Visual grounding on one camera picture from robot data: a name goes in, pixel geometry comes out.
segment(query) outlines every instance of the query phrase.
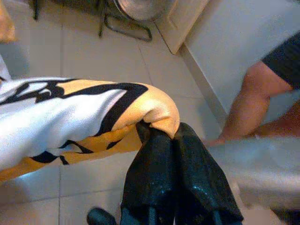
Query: door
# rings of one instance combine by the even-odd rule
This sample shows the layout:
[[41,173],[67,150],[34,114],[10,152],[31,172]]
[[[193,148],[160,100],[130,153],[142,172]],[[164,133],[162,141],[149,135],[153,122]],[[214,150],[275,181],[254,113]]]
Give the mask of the door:
[[209,0],[174,0],[169,11],[155,22],[173,54],[179,50],[208,2]]

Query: yellow fabric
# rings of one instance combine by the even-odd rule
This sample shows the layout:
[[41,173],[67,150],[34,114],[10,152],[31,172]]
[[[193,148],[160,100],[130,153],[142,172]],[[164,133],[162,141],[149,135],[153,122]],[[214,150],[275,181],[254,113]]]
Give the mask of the yellow fabric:
[[0,0],[0,43],[15,41],[15,25]]
[[[112,82],[74,80],[59,83],[57,86],[64,89],[64,95],[68,95],[103,84],[112,84]],[[175,103],[163,91],[150,85],[140,85],[146,86],[148,90],[122,113],[110,132],[100,136],[87,137],[76,142],[93,153],[80,154],[74,151],[64,151],[60,155],[69,164],[73,164],[83,160],[105,158],[116,153],[139,150],[142,143],[135,125],[141,120],[150,123],[156,129],[164,131],[170,138],[174,138],[180,124],[179,112]],[[109,144],[117,141],[119,142],[113,147],[108,148]],[[30,173],[45,165],[47,163],[36,162],[30,157],[23,158],[18,165],[0,172],[0,182]]]

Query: stainless steel pot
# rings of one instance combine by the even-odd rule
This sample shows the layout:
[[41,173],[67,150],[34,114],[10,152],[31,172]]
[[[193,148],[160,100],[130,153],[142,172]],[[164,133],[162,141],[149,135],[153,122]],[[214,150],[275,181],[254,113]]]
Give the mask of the stainless steel pot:
[[113,0],[118,10],[127,18],[146,21],[158,18],[172,0]]

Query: dark shorts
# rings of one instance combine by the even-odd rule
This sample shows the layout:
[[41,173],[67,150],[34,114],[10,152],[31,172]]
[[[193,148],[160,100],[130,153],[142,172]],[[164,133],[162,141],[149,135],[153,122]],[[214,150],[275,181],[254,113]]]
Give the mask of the dark shorts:
[[300,89],[300,32],[272,50],[262,61],[294,89]]

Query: person's leg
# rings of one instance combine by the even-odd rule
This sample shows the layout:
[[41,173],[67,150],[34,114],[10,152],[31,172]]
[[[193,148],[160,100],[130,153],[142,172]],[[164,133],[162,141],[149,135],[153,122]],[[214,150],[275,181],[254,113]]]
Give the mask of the person's leg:
[[239,139],[253,132],[268,110],[270,97],[291,90],[292,86],[263,62],[254,64],[247,70],[217,143]]
[[300,137],[300,100],[298,100],[285,115],[278,120],[264,124],[247,137],[294,136]]

